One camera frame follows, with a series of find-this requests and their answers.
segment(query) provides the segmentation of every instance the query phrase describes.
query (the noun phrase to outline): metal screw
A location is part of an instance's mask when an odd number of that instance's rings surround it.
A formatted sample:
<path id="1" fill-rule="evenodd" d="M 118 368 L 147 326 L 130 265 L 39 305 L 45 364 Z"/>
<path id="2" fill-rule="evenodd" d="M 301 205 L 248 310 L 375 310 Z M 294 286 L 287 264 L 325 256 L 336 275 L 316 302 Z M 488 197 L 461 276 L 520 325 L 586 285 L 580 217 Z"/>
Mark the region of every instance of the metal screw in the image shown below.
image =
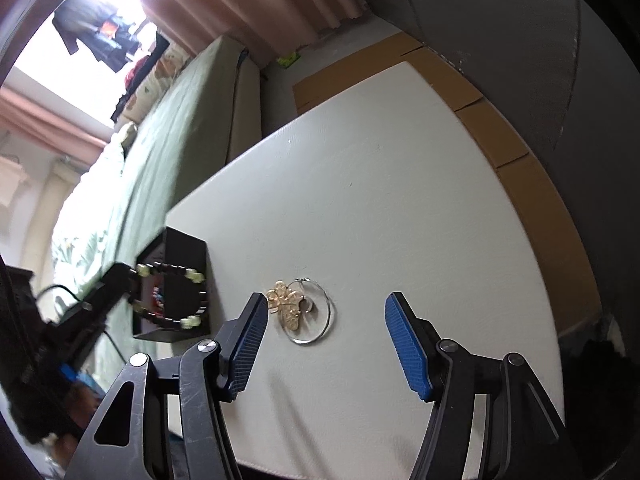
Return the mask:
<path id="1" fill-rule="evenodd" d="M 520 354 L 509 354 L 509 362 L 514 366 L 522 366 L 524 364 L 524 357 Z"/>
<path id="2" fill-rule="evenodd" d="M 460 345 L 451 339 L 443 339 L 440 341 L 440 349 L 447 354 L 453 354 L 453 352 L 457 352 Z"/>
<path id="3" fill-rule="evenodd" d="M 129 363 L 131 363 L 131 366 L 138 367 L 146 363 L 147 359 L 148 357 L 146 356 L 146 354 L 133 354 L 129 359 Z"/>
<path id="4" fill-rule="evenodd" d="M 217 346 L 218 343 L 213 341 L 213 339 L 203 339 L 198 343 L 198 350 L 200 352 L 211 352 L 212 350 L 215 350 Z"/>

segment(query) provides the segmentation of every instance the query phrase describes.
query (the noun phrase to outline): beaded bracelet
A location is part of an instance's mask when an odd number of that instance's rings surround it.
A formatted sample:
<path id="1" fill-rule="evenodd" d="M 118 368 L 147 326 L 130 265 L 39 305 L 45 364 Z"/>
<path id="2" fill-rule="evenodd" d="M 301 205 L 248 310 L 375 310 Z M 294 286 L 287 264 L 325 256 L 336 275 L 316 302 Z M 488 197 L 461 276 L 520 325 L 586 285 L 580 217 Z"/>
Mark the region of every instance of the beaded bracelet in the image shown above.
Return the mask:
<path id="1" fill-rule="evenodd" d="M 169 328 L 174 330 L 180 328 L 188 330 L 201 325 L 202 320 L 200 319 L 200 317 L 207 311 L 207 307 L 209 305 L 209 302 L 207 301 L 206 280 L 204 278 L 204 274 L 198 272 L 195 269 L 188 269 L 187 267 L 175 266 L 162 262 L 154 262 L 152 264 L 137 264 L 135 272 L 141 278 L 146 278 L 148 276 L 156 274 L 160 274 L 162 276 L 166 274 L 184 276 L 196 285 L 200 285 L 200 297 L 202 298 L 200 300 L 200 307 L 198 308 L 196 313 L 192 316 L 183 317 L 182 319 L 172 319 L 170 317 L 165 317 L 163 314 L 153 312 L 146 308 L 140 300 L 134 300 L 131 306 L 137 314 L 140 314 L 140 316 L 142 316 L 144 319 L 148 319 L 161 328 Z"/>

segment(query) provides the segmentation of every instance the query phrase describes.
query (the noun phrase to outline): white table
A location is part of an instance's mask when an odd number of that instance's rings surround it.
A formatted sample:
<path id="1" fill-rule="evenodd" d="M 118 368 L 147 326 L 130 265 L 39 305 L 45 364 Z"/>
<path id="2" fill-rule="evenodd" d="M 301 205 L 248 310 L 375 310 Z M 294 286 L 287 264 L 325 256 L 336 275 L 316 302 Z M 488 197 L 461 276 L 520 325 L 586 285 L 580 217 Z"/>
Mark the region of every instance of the white table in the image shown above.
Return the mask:
<path id="1" fill-rule="evenodd" d="M 308 276 L 335 303 L 331 332 L 309 347 L 270 319 L 246 391 L 223 410 L 241 463 L 292 478 L 408 478 L 431 407 L 386 331 L 395 290 L 470 352 L 523 354 L 562 416 L 556 332 L 526 234 L 480 149 L 407 63 L 283 127 L 167 223 L 207 242 L 216 324 L 276 280 Z"/>

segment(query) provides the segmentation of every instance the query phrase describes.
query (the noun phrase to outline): bed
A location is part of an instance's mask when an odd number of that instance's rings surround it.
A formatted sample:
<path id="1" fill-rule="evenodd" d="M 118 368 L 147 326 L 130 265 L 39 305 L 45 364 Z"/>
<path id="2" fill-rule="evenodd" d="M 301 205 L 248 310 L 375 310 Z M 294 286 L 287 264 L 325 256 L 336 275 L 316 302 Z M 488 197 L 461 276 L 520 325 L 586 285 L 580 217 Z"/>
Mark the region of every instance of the bed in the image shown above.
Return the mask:
<path id="1" fill-rule="evenodd" d="M 114 136 L 60 211 L 52 238 L 54 282 L 80 295 L 113 262 L 135 263 L 164 227 L 166 213 L 261 139 L 260 75 L 246 50 L 222 36 L 193 59 L 138 127 L 125 158 Z M 56 298 L 64 303 L 63 293 Z M 121 301 L 107 330 L 125 356 L 156 354 L 132 338 Z M 106 338 L 90 368 L 107 388 L 122 361 Z"/>

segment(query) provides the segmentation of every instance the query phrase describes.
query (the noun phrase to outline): white cloth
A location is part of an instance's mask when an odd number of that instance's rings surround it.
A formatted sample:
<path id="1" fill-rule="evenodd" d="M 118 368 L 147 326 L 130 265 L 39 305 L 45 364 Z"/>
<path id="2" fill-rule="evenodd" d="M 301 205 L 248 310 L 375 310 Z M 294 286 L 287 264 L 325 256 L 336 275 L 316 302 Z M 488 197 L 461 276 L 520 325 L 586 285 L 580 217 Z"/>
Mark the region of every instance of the white cloth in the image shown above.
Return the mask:
<path id="1" fill-rule="evenodd" d="M 0 155 L 0 205 L 9 207 L 18 186 L 28 178 L 20 164 Z"/>

